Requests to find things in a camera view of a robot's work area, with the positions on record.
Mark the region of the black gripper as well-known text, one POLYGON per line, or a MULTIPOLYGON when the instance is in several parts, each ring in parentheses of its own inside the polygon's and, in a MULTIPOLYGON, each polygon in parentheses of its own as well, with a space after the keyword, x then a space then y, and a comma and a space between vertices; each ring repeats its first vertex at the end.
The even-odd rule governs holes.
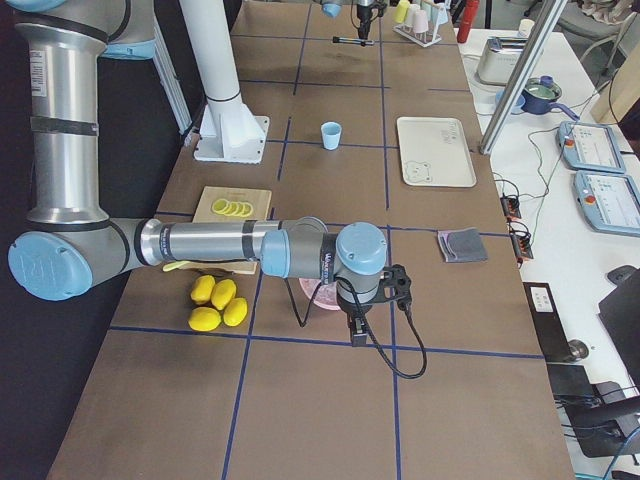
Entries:
POLYGON ((355 0, 358 38, 369 38, 371 21, 385 14, 384 0, 355 0))
POLYGON ((369 336, 367 313, 373 308, 376 302, 377 295, 371 298, 365 298, 364 295, 359 295, 358 303, 356 303, 352 294, 348 294, 346 297, 341 293, 337 294, 338 306, 347 316, 350 342, 353 347, 363 347, 367 345, 369 336))

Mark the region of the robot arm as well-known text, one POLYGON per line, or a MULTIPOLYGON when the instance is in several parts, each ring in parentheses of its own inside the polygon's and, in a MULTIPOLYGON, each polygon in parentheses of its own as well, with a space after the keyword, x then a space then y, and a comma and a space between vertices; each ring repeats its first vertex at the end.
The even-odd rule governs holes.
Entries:
MULTIPOLYGON (((321 0, 319 1, 322 12, 330 18, 336 18, 341 12, 344 1, 321 0)), ((369 45, 369 33, 372 23, 384 16, 387 9, 386 1, 378 0, 355 0, 348 1, 351 7, 351 23, 357 31, 356 39, 335 37, 335 43, 359 43, 363 46, 369 45)))
POLYGON ((390 272, 385 238, 371 224, 331 234, 314 217, 164 223, 101 208, 97 60, 153 56, 152 2, 16 1, 13 9, 29 45, 36 200, 8 265, 25 290, 61 301, 141 266, 256 261, 270 276, 334 283, 352 344, 373 339, 366 314, 385 301, 390 272))

